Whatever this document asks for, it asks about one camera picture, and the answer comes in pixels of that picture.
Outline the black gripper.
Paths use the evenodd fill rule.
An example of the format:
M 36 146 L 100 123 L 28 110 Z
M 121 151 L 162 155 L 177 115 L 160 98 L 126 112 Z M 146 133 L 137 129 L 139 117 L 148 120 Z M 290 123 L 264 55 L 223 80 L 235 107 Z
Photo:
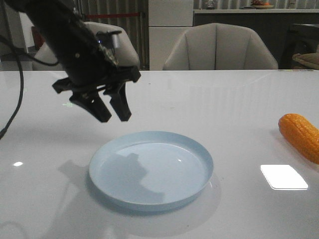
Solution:
M 96 92 L 104 85 L 104 95 L 111 97 L 110 104 L 121 121 L 132 115 L 126 97 L 126 81 L 136 82 L 137 66 L 119 66 L 115 49 L 107 49 L 94 34 L 67 34 L 51 37 L 51 49 L 67 77 L 56 81 L 57 93 L 72 91 L 69 101 L 86 110 L 99 122 L 107 122 L 111 113 Z

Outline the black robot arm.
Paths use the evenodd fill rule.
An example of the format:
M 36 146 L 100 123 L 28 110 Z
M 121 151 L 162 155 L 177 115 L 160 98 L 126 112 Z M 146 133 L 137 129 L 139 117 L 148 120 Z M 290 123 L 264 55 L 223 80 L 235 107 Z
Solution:
M 60 0 L 9 0 L 7 5 L 29 17 L 66 72 L 66 78 L 53 84 L 57 93 L 71 91 L 70 102 L 107 122 L 111 113 L 99 96 L 102 91 L 119 119 L 129 120 L 126 82 L 137 82 L 140 72 L 138 55 L 123 29 L 83 22 Z

